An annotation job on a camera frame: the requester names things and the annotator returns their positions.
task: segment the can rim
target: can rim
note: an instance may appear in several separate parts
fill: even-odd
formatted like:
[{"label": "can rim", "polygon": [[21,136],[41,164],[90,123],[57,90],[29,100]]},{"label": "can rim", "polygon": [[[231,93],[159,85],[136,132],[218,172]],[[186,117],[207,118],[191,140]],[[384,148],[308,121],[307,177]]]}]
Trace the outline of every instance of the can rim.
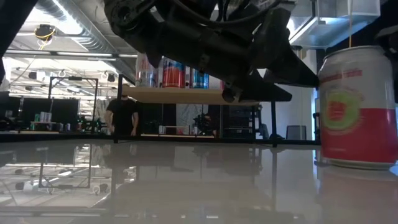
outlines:
[{"label": "can rim", "polygon": [[346,49],[342,49],[342,50],[338,50],[336,52],[330,53],[323,59],[323,61],[325,61],[326,59],[328,59],[331,56],[334,56],[336,54],[340,54],[340,53],[347,52],[350,50],[360,50],[360,49],[379,49],[379,50],[381,50],[382,48],[378,45],[365,45],[365,46],[359,46],[359,47],[346,48]]}]

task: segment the ceiling light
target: ceiling light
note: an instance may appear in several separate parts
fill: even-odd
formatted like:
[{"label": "ceiling light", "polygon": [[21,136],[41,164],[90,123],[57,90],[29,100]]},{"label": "ceiling light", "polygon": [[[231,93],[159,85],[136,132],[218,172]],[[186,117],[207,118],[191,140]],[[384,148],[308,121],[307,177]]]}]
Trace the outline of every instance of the ceiling light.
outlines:
[{"label": "ceiling light", "polygon": [[116,58],[87,58],[87,60],[92,60],[92,61],[107,61],[107,62],[115,62],[117,59]]},{"label": "ceiling light", "polygon": [[112,57],[112,54],[84,53],[84,52],[57,52],[61,56],[83,56],[83,57]]},{"label": "ceiling light", "polygon": [[50,55],[50,52],[41,50],[6,50],[6,54]]},{"label": "ceiling light", "polygon": [[138,58],[138,55],[133,54],[119,54],[119,57],[129,57],[129,58]]}]

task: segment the blue can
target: blue can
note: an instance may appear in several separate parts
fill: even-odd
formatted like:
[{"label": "blue can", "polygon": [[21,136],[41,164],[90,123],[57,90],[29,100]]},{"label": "blue can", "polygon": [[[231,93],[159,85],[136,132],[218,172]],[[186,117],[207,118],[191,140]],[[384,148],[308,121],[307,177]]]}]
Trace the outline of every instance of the blue can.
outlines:
[{"label": "blue can", "polygon": [[209,74],[191,70],[191,88],[209,89]]}]

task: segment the wall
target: wall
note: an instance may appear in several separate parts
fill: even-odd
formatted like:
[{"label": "wall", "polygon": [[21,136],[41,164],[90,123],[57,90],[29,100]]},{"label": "wall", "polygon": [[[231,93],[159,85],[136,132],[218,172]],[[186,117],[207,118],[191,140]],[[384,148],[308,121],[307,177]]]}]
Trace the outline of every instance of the wall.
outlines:
[{"label": "wall", "polygon": [[[317,54],[316,50],[306,50],[304,63],[313,71],[317,72]],[[264,70],[259,70],[260,74],[264,75]],[[277,134],[283,138],[286,137],[286,127],[288,125],[304,125],[307,127],[307,140],[313,140],[313,118],[312,114],[315,112],[314,104],[314,89],[302,88],[287,85],[278,85],[284,90],[293,95],[292,101],[285,103],[276,103],[276,119],[277,119]],[[268,133],[271,134],[271,103],[261,103],[262,123],[267,125]]]}]

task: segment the duct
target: duct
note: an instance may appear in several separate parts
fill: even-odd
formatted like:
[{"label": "duct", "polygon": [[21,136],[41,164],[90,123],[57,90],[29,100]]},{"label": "duct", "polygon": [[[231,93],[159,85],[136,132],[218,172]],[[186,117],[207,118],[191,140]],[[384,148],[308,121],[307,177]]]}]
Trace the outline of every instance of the duct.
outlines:
[{"label": "duct", "polygon": [[386,0],[297,0],[289,21],[290,43],[308,49],[332,47],[347,39],[350,33],[354,34],[376,20],[381,15],[381,4],[385,2]]},{"label": "duct", "polygon": [[[58,22],[57,28],[65,34],[83,36],[74,37],[73,40],[89,52],[116,52],[116,49],[73,1],[39,0],[35,8],[54,17]],[[121,59],[106,63],[119,73],[125,74],[130,80],[135,80],[134,71]]]}]

